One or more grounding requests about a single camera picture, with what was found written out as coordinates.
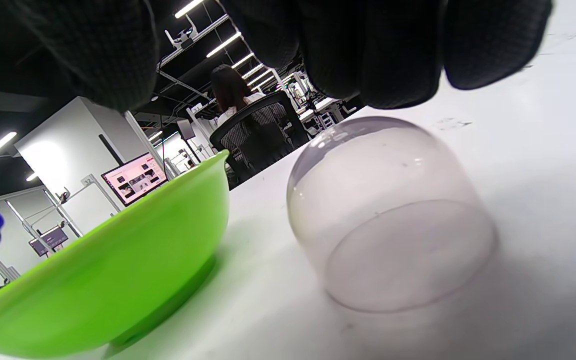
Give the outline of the person's right hand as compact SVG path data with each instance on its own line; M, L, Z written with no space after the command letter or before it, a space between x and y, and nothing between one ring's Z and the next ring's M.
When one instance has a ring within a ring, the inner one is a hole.
M79 96L125 112L145 104L160 61L148 0L7 0ZM222 0L258 59L297 53L325 96L375 109L429 101L441 73L471 91L514 75L538 52L551 0Z

